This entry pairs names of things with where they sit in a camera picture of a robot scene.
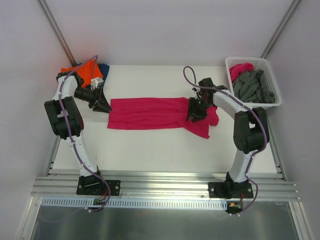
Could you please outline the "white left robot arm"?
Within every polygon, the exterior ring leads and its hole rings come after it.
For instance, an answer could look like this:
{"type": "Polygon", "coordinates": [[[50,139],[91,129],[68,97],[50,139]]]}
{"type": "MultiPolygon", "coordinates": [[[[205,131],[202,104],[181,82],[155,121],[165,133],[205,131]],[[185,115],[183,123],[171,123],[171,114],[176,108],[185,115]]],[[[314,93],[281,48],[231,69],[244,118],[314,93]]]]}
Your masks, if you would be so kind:
{"type": "Polygon", "coordinates": [[[89,179],[87,187],[93,194],[104,191],[105,182],[99,173],[96,161],[89,157],[84,141],[84,120],[75,99],[88,103],[94,112],[108,114],[112,107],[102,87],[83,88],[84,80],[71,71],[60,72],[56,77],[58,87],[54,97],[44,103],[44,108],[53,133],[64,140],[71,149],[79,167],[81,179],[89,179]]]}

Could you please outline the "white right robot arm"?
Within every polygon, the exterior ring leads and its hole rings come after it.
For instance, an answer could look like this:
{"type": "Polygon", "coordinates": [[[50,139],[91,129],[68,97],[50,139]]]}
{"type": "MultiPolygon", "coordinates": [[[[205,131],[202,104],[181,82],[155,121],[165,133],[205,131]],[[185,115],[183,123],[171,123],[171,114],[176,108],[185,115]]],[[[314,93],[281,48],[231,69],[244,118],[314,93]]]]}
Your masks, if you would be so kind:
{"type": "Polygon", "coordinates": [[[224,184],[223,190],[228,197],[236,197],[242,191],[240,183],[248,180],[248,172],[255,155],[263,151],[269,141],[266,111],[261,107],[248,107],[225,86],[214,85],[211,78],[204,78],[198,85],[192,86],[196,96],[188,99],[188,122],[196,123],[206,119],[211,107],[222,109],[233,119],[236,154],[227,173],[230,181],[224,184]]]}

